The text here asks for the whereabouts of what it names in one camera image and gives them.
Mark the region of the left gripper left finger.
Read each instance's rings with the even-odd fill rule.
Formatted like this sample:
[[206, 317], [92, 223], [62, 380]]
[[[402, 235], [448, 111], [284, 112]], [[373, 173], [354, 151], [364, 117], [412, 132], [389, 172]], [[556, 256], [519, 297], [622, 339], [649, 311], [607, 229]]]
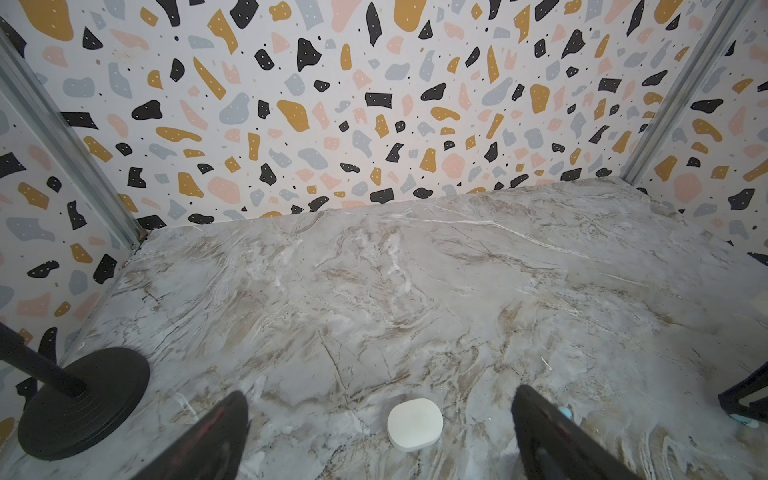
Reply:
[[235, 479], [250, 420], [241, 391], [230, 393], [134, 479]]

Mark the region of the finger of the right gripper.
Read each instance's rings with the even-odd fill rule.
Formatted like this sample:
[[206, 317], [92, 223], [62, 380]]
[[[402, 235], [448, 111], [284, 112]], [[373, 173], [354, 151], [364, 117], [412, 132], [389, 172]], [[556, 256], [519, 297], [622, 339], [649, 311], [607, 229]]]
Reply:
[[720, 393], [720, 408], [726, 414], [735, 415], [738, 421], [746, 419], [767, 423], [767, 395], [744, 403], [748, 396], [767, 390], [767, 369], [768, 363], [765, 362], [746, 379]]

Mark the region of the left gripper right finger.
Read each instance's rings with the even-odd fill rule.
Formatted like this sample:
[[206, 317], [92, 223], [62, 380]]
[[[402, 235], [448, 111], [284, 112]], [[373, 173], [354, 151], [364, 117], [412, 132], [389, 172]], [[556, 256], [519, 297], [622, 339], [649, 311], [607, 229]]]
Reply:
[[531, 386], [516, 389], [511, 413], [528, 479], [638, 477]]

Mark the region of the blue earbud charging case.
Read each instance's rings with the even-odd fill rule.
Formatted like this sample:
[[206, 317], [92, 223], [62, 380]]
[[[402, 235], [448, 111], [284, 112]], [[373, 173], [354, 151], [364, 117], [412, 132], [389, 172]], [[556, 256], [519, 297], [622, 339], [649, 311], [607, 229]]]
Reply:
[[730, 414], [729, 417], [731, 419], [733, 419], [734, 421], [739, 422], [740, 424], [742, 424], [742, 425], [744, 425], [744, 426], [746, 426], [748, 428], [757, 429], [760, 426], [760, 424], [759, 424], [759, 422], [757, 420], [749, 418], [749, 417], [745, 417], [745, 416], [738, 415], [738, 414]]

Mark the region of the white earbud charging case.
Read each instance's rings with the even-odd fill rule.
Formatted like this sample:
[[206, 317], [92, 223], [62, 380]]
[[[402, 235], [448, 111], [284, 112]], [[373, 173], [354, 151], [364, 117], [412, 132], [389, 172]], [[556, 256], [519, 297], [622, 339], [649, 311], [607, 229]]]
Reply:
[[443, 426], [442, 411], [427, 398], [399, 403], [392, 408], [387, 418], [389, 440], [402, 452], [413, 452], [435, 444], [442, 434]]

